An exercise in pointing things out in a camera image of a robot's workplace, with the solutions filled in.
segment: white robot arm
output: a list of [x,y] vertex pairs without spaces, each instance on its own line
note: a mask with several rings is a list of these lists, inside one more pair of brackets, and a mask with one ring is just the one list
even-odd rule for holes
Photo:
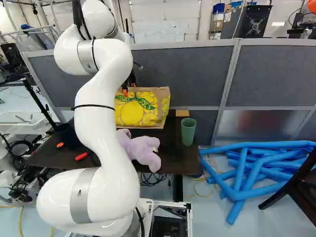
[[114,96],[131,72],[129,35],[117,26],[110,2],[87,0],[84,27],[70,26],[54,49],[57,65],[73,75],[96,75],[77,93],[75,130],[96,153],[99,168],[62,172],[39,192],[37,210],[61,230],[95,236],[122,236],[128,229],[140,195],[139,179],[117,140]]

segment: purple plush toy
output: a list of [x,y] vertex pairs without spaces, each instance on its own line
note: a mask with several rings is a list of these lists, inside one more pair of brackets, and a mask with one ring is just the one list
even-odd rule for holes
[[118,141],[126,150],[130,160],[137,160],[143,165],[148,165],[152,173],[157,172],[161,167],[160,157],[154,152],[158,151],[160,141],[156,137],[136,137],[131,139],[128,129],[117,131]]

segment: orange object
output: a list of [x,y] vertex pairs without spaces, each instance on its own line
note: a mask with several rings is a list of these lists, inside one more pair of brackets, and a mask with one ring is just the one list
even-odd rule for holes
[[128,97],[128,92],[127,92],[126,89],[122,89],[122,92],[123,92],[123,94],[124,94],[125,97]]
[[79,156],[76,156],[75,160],[79,161],[82,160],[83,158],[86,158],[88,156],[88,152],[82,153]]
[[313,12],[314,14],[316,13],[316,0],[310,0],[307,3],[308,9]]
[[58,143],[57,145],[56,145],[56,147],[58,148],[58,149],[60,149],[60,148],[63,148],[64,147],[64,143],[63,142],[60,142],[60,143]]

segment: yellow bag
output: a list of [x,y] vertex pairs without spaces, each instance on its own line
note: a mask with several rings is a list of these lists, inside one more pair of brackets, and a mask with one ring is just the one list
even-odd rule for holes
[[115,96],[115,123],[118,128],[163,129],[169,104],[169,87],[129,87],[128,97],[120,88]]

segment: cubicle partition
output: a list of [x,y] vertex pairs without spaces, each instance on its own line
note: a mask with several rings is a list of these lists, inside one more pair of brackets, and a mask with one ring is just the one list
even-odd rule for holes
[[[169,86],[171,109],[197,120],[196,142],[316,137],[316,41],[222,39],[131,46],[138,86]],[[61,71],[53,51],[23,53],[62,117],[92,76]]]

